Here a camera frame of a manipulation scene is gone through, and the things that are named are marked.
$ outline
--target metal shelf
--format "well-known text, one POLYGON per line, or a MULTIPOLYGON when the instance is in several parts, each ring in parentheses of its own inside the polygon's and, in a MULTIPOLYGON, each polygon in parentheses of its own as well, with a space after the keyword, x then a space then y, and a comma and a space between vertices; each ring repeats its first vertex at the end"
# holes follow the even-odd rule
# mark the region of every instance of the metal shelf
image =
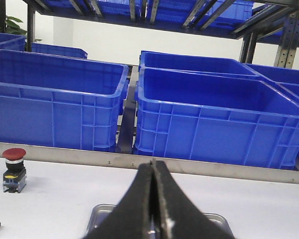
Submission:
MULTIPOLYGON (((279 44, 276 66, 291 68, 297 46, 299 47, 299 0, 256 0, 255 2, 268 3, 271 5, 254 9, 254 15, 232 31, 211 27, 210 23, 212 23, 212 21, 225 11, 234 2, 233 0, 226 0, 200 29, 195 29, 193 27, 191 19, 192 16, 197 13, 198 9, 204 5, 204 0, 198 0, 196 2, 196 6, 189 13, 186 21, 181 25, 172 23, 162 24, 156 22, 155 9, 157 8, 155 7, 153 8, 154 10, 151 11, 150 21, 147 22, 145 20, 146 0, 142 1, 141 19, 137 19, 135 15, 135 0, 130 0, 131 16, 129 18, 119 15, 104 16, 99 8, 97 0, 84 0, 85 8, 83 8, 76 0, 70 0, 73 8, 63 10, 52 9, 41 0, 23 1, 28 4, 27 24, 29 51, 31 50, 31 42, 34 39, 35 11, 44 15, 181 32, 186 34, 207 35, 230 39, 239 39, 243 37, 244 40, 240 61, 247 63, 251 63, 253 60, 257 42, 263 42, 279 44), (281 37, 274 35, 274 33, 280 30, 283 30, 281 37)), ((201 17, 204 17, 208 12, 208 9, 210 9, 215 3, 215 0, 211 0, 208 6, 206 6, 205 11, 203 11, 201 17)), ((2 19, 5 19, 5 0, 0 0, 0 19, 1 22, 2 19)), ((22 146, 28 151, 28 159, 30 160, 135 169, 140 163, 149 162, 153 159, 153 157, 131 155, 136 111, 136 102, 134 101, 133 96, 135 82, 138 78, 137 66, 134 66, 133 68, 131 67, 131 73, 131 86, 125 104, 123 124, 122 127, 120 127, 120 134, 118 138, 118 153, 103 153, 0 143, 0 154, 9 147, 22 146)), ((154 158, 164 160, 171 172, 299 184, 299 171, 227 165, 180 159, 154 158)))

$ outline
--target blue plastic crate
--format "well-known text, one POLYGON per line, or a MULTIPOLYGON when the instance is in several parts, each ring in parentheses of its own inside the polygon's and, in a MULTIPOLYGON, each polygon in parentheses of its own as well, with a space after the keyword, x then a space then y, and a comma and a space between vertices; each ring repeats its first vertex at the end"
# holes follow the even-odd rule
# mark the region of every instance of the blue plastic crate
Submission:
MULTIPOLYGON (((206 14, 206 17, 204 17, 197 24, 197 26, 200 27, 208 19, 208 17, 211 16, 224 2, 225 0, 218 0, 206 14)), ((229 8, 227 8, 214 22, 212 22, 210 26, 233 29, 252 16, 253 5, 254 3, 252 1, 237 0, 229 8)))
POLYGON ((163 68, 186 72, 203 72, 205 74, 238 77, 245 79, 258 78, 259 74, 244 64, 226 58, 185 56, 142 51, 140 68, 163 68))
MULTIPOLYGON (((129 0, 98 0, 100 10, 104 14, 126 15, 130 17, 129 0)), ((141 0, 135 0, 135 13, 141 16, 141 0)))
MULTIPOLYGON (((148 1, 147 20, 150 20, 154 0, 148 1)), ((183 24, 194 8, 196 0, 160 0, 155 21, 183 24)))
POLYGON ((25 36, 0 33, 0 49, 24 51, 25 36))
POLYGON ((295 165, 299 106, 262 81, 142 68, 138 102, 138 154, 295 165))
MULTIPOLYGON (((72 3, 69 0, 42 0, 45 4, 47 4, 52 9, 54 8, 73 8, 72 3)), ((77 3, 82 7, 84 11, 88 11, 85 6, 84 0, 76 0, 77 3)))
POLYGON ((82 59, 88 58, 88 53, 86 53, 80 48, 54 46, 39 43, 32 43, 32 52, 51 54, 57 56, 69 56, 82 59))
POLYGON ((268 83, 299 104, 299 70, 247 64, 268 78, 268 83))
POLYGON ((0 142, 110 151, 125 65, 0 50, 0 142))

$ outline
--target green plant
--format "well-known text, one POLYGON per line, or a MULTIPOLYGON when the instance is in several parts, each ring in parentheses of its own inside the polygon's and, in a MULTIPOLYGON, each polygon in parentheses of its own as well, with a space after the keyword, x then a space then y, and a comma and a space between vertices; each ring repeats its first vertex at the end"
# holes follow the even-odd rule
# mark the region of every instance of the green plant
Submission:
POLYGON ((14 35, 26 36, 27 31, 22 29, 17 23, 23 22, 14 16, 7 16, 5 19, 5 32, 14 35))

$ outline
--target white tabletop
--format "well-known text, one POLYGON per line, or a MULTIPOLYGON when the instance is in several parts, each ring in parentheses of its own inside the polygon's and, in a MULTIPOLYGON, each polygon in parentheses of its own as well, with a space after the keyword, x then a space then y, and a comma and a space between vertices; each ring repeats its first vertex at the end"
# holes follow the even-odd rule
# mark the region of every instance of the white tabletop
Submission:
MULTIPOLYGON (((4 193, 0 239, 78 239, 92 209, 117 204, 136 170, 25 161, 27 185, 4 193)), ((203 212, 225 217, 237 239, 299 239, 299 185, 172 174, 203 212)))

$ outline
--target white wall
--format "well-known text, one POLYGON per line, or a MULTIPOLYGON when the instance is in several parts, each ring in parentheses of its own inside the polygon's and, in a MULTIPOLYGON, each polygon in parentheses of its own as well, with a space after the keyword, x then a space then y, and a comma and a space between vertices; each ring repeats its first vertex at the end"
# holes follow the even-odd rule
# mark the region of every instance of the white wall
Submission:
MULTIPOLYGON (((7 15, 24 21, 26 4, 22 0, 6 0, 7 15)), ((42 43, 82 48, 89 59, 137 65, 141 50, 176 54, 227 57, 238 60, 242 40, 189 35, 106 23, 42 16, 36 13, 35 37, 42 43)), ((257 43, 254 64, 272 66, 276 45, 257 43)), ((299 69, 299 48, 294 69, 299 69)))

